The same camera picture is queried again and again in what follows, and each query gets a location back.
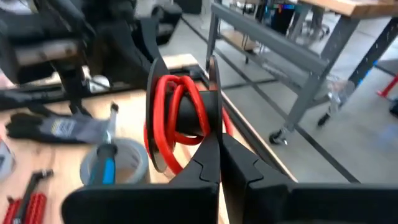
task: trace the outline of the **gray floor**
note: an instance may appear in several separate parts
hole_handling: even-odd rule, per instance
[[[210,18],[208,7],[203,6],[201,16],[185,15],[205,37],[208,36]],[[332,73],[347,78],[380,34],[389,18],[373,19],[360,23],[347,44]],[[334,27],[337,17],[327,15],[325,23]],[[325,41],[311,48],[319,52]],[[244,57],[222,41],[216,47],[228,56],[252,81],[271,77],[253,63],[244,64]],[[163,48],[164,55],[190,53],[200,64],[205,63],[206,44],[186,24],[180,23],[171,43]],[[398,42],[395,41],[383,58],[398,57]],[[244,80],[222,59],[219,59],[223,86],[244,83]],[[321,146],[364,183],[397,183],[398,173],[398,120],[388,113],[389,102],[375,92],[382,89],[391,76],[374,68],[356,90],[342,111],[324,128],[316,128],[319,117],[327,105],[307,112],[300,126]],[[280,83],[268,83],[260,89],[275,101],[286,113],[297,95]],[[278,114],[250,86],[226,90],[226,94],[245,115],[258,133],[267,140],[270,132],[279,129],[284,122]],[[275,146],[274,151],[301,182],[347,182],[299,133],[294,133],[288,146]]]

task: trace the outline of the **wooden workbench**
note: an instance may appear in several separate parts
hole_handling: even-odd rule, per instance
[[[164,59],[169,68],[197,64],[197,61],[192,55],[177,55],[165,57]],[[116,137],[132,138],[143,144],[142,130],[145,120],[146,93],[144,91],[131,91],[90,98],[83,100],[83,105],[95,118],[106,119],[109,116],[109,110],[107,108],[110,107],[112,101],[119,105]],[[68,103],[54,103],[48,105],[48,107],[59,113],[70,112]],[[53,146],[49,144],[39,144],[33,141],[7,138],[4,124],[9,121],[11,114],[23,110],[25,109],[0,113],[0,137],[5,140],[10,150],[16,156],[16,168],[14,172],[4,182],[0,183],[0,218],[3,219],[8,207],[6,196],[22,197],[32,171],[53,169],[55,173],[54,176],[43,181],[37,189],[44,192],[48,198],[44,223],[62,223],[60,205],[70,192],[82,186],[79,177],[80,162],[92,146]],[[248,143],[243,139],[236,128],[234,129],[233,136],[250,149]],[[177,145],[174,154],[184,166],[188,163],[196,149],[196,146],[188,147]],[[159,174],[153,168],[151,161],[149,164],[151,182],[164,183],[172,178],[172,173],[170,171],[165,174]],[[220,223],[228,223],[222,190],[220,191],[219,219]]]
[[[298,0],[299,2],[330,9],[355,18],[375,18],[398,15],[396,0]]]

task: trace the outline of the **coiled red wire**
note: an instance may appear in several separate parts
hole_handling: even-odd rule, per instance
[[[169,106],[167,122],[165,121],[165,97],[167,90],[171,89],[173,95]],[[159,152],[163,155],[166,164],[171,171],[177,175],[183,167],[178,163],[173,155],[175,143],[194,146],[202,142],[202,136],[187,137],[175,130],[177,124],[178,107],[185,92],[188,92],[197,111],[199,123],[203,135],[206,136],[211,132],[210,124],[206,114],[205,104],[199,94],[199,89],[189,76],[163,75],[156,85],[156,95],[154,100],[154,138]],[[227,112],[223,109],[223,121],[225,130],[232,135],[233,129]],[[144,125],[144,141],[145,147],[149,153],[148,139],[146,127]]]

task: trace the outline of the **work glove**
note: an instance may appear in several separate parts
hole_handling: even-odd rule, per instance
[[[6,125],[10,138],[55,144],[98,144],[106,138],[109,121],[92,118],[77,104],[71,103],[72,114],[58,114],[43,105],[28,109],[33,114],[16,113],[11,116]]]

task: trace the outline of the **blue handle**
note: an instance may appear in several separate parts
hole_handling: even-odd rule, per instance
[[[91,171],[90,184],[114,184],[116,172],[114,157],[117,151],[118,148],[114,144],[102,144],[97,148],[97,161]]]

